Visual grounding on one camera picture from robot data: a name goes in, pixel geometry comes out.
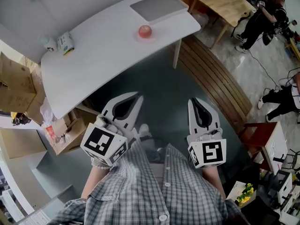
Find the white round plate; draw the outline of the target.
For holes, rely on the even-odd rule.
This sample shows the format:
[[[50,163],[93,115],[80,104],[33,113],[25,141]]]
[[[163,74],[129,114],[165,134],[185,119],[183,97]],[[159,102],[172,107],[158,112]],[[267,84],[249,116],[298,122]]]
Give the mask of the white round plate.
[[[158,40],[158,35],[154,30],[151,30],[151,32],[140,32],[140,30],[137,30],[133,34],[133,39],[135,42],[139,43],[154,43]]]

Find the curved wooden platform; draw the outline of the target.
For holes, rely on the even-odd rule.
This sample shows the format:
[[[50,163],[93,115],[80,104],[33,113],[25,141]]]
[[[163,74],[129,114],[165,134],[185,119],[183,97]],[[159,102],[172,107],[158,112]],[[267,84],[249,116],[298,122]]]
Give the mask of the curved wooden platform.
[[[194,35],[182,39],[179,61],[238,134],[252,105],[223,63]]]

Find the grey plaid shirt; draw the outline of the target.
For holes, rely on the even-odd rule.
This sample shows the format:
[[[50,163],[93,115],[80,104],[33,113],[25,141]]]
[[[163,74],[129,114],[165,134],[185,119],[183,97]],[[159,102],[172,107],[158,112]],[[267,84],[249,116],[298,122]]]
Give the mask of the grey plaid shirt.
[[[49,225],[248,225],[237,205],[172,145],[157,169],[145,147],[132,147],[86,198],[65,204]]]

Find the beige wristband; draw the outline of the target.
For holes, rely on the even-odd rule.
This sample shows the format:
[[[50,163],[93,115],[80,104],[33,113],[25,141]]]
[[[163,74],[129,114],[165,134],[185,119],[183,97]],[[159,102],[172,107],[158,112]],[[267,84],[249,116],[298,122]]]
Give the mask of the beige wristband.
[[[95,158],[91,158],[91,164],[92,164],[92,166],[108,167],[107,164],[102,163],[101,161],[99,161]]]

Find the person's right forearm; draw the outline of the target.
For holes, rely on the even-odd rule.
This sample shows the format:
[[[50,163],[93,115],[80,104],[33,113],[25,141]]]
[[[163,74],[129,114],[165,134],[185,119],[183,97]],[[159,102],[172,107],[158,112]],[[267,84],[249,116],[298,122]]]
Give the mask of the person's right forearm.
[[[223,189],[220,176],[218,174],[217,166],[202,168],[202,176],[220,192],[223,199],[226,199],[225,191]]]

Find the person's left forearm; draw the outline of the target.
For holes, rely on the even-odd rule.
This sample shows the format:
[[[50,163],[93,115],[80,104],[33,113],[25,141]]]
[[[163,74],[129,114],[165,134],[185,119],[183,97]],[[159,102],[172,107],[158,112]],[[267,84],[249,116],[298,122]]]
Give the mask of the person's left forearm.
[[[87,199],[94,187],[109,173],[109,169],[100,169],[93,166],[83,188],[81,198]]]

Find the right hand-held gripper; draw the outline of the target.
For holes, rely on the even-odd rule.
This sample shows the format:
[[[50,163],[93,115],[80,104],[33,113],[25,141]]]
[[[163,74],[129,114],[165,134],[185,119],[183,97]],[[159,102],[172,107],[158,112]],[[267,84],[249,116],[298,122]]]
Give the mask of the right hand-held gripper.
[[[222,138],[218,113],[203,100],[188,101],[190,134],[188,152],[195,168],[218,166],[226,162],[226,139]]]

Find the light wooden table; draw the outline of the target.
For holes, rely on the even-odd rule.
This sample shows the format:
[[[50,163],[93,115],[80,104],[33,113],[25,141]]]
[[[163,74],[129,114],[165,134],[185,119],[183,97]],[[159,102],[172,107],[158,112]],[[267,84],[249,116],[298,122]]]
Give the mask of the light wooden table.
[[[229,27],[236,28],[242,19],[248,18],[255,8],[246,0],[193,0],[189,12],[191,12],[197,3],[201,3],[212,10],[225,21],[220,34],[215,39],[211,48],[213,49]]]

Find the white green tissue packet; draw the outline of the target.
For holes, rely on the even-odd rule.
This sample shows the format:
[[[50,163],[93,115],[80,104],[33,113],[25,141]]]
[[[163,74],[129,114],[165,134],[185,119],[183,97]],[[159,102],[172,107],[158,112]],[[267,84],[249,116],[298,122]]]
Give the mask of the white green tissue packet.
[[[74,50],[74,42],[69,32],[65,32],[57,38],[57,46],[63,56]]]

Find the red apple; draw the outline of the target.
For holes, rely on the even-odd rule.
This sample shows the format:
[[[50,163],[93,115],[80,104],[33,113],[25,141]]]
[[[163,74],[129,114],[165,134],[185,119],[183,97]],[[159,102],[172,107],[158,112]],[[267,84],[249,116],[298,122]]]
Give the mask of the red apple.
[[[141,38],[150,38],[152,35],[152,28],[148,25],[142,25],[138,30],[138,35]]]

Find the red-brown cabinet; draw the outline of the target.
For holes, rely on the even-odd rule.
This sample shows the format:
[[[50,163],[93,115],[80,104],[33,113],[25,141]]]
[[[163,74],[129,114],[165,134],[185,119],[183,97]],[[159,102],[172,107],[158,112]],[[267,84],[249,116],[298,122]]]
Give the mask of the red-brown cabinet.
[[[281,170],[288,149],[281,123],[247,123],[239,139],[252,161],[276,175]]]

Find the open cardboard box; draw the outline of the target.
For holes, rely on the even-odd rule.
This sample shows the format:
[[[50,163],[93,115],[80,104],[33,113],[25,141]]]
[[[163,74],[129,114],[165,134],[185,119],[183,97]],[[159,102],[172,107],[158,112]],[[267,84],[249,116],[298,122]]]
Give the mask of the open cardboard box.
[[[41,68],[33,69],[9,59],[0,52],[0,111],[40,114],[45,99]]]

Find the yellow sunflower bouquet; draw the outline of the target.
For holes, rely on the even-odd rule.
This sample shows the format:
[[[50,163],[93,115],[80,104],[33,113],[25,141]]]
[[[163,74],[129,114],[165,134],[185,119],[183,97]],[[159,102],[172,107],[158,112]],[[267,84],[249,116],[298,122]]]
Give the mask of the yellow sunflower bouquet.
[[[241,192],[241,194],[236,198],[236,202],[239,206],[248,202],[254,192],[253,185],[251,183],[247,183],[245,189]]]

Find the white table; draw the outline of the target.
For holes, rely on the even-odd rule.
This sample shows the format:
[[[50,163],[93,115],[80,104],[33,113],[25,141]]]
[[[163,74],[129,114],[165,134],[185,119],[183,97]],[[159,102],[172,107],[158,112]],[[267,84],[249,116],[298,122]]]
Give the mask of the white table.
[[[146,24],[130,7],[139,1],[123,0],[75,27],[70,32],[75,48],[67,55],[43,55],[43,86],[57,119],[126,69],[201,28],[184,12],[151,26],[158,36],[154,43],[135,42],[133,34]]]

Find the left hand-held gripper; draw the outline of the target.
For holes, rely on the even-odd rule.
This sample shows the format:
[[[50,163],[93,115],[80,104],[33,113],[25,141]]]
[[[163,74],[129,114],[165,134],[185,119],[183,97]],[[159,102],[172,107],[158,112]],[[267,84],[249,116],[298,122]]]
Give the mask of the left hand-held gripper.
[[[131,130],[142,104],[139,92],[124,93],[108,101],[96,121],[88,125],[81,149],[105,166],[113,166],[135,141]]]

